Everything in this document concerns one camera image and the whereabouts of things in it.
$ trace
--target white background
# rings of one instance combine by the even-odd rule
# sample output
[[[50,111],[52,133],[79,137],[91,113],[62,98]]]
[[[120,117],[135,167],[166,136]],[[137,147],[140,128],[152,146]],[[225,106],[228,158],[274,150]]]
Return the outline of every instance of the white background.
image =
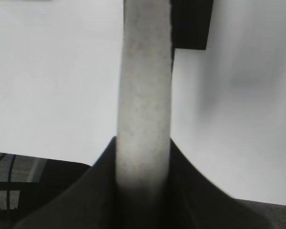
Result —
[[[207,51],[176,51],[172,138],[233,197],[286,205],[286,0],[214,2]],[[92,165],[122,36],[122,0],[0,0],[0,152]]]

